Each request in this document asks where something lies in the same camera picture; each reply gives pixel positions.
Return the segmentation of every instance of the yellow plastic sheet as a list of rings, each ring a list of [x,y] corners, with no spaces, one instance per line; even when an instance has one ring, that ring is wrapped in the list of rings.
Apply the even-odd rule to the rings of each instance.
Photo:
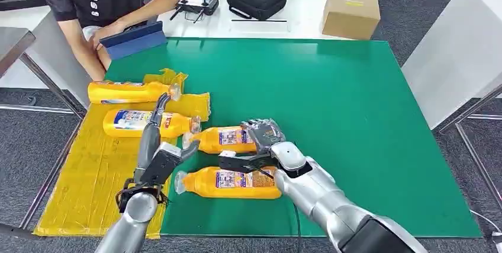
[[[181,92],[184,91],[184,82],[188,75],[180,72],[176,74],[171,69],[164,68],[160,70],[161,75],[146,74],[143,78],[144,83],[158,81],[163,84],[178,83],[181,87]],[[170,101],[166,106],[166,110],[173,113],[179,113],[187,117],[200,116],[202,121],[209,120],[211,114],[210,96],[209,93],[203,94],[183,94],[178,101]]]
[[[108,110],[152,110],[154,103],[91,104],[34,233],[36,235],[104,235],[118,220],[115,194],[133,176],[140,139],[113,138],[103,131]],[[164,140],[176,143],[176,139]],[[147,230],[159,238],[165,205],[159,205]]]

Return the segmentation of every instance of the plastic bottle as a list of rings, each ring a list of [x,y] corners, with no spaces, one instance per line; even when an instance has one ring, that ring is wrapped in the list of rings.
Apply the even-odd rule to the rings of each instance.
[[[276,168],[264,167],[262,170],[273,176]],[[179,171],[174,183],[178,194],[189,191],[206,198],[273,199],[281,196],[273,179],[259,171],[244,174],[212,166],[195,173]]]
[[[218,154],[224,150],[236,153],[256,151],[256,145],[241,127],[210,127],[201,133],[183,134],[183,148],[187,148],[194,139],[201,141],[199,150]]]
[[[110,110],[103,120],[105,133],[112,137],[141,137],[143,129],[152,116],[151,111]],[[186,132],[199,133],[201,118],[189,118],[178,113],[163,113],[159,126],[160,136],[178,137]]]
[[[156,102],[163,93],[174,101],[179,100],[179,84],[164,85],[160,82],[91,82],[88,87],[89,100],[95,104]]]

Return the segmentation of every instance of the bottle cap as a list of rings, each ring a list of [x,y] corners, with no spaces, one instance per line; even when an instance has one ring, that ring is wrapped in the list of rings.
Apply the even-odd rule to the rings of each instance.
[[[183,179],[186,177],[187,173],[185,171],[178,171],[174,177],[174,190],[176,193],[181,194],[186,191],[185,184],[183,184]]]
[[[178,101],[181,97],[181,87],[177,83],[173,83],[169,86],[169,95],[174,101]]]
[[[188,148],[188,146],[191,143],[191,139],[192,139],[193,136],[194,136],[193,133],[184,133],[183,134],[183,136],[181,138],[183,149]]]
[[[201,132],[201,118],[200,116],[195,116],[190,120],[190,132],[200,133]]]

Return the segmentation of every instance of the cardboard box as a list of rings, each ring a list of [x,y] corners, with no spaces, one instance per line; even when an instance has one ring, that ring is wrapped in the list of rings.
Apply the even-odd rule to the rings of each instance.
[[[369,40],[379,21],[378,0],[327,0],[323,34]]]

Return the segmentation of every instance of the green table surface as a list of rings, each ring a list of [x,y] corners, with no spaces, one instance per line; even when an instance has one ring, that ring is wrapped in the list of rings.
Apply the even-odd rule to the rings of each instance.
[[[481,236],[386,42],[169,38],[112,62],[106,79],[141,82],[162,68],[189,75],[185,93],[210,92],[203,129],[274,118],[359,206],[415,236]],[[177,171],[211,165],[199,152]],[[297,234],[287,197],[203,198],[171,184],[169,200],[163,234]],[[324,236],[303,214],[300,223],[303,236]]]

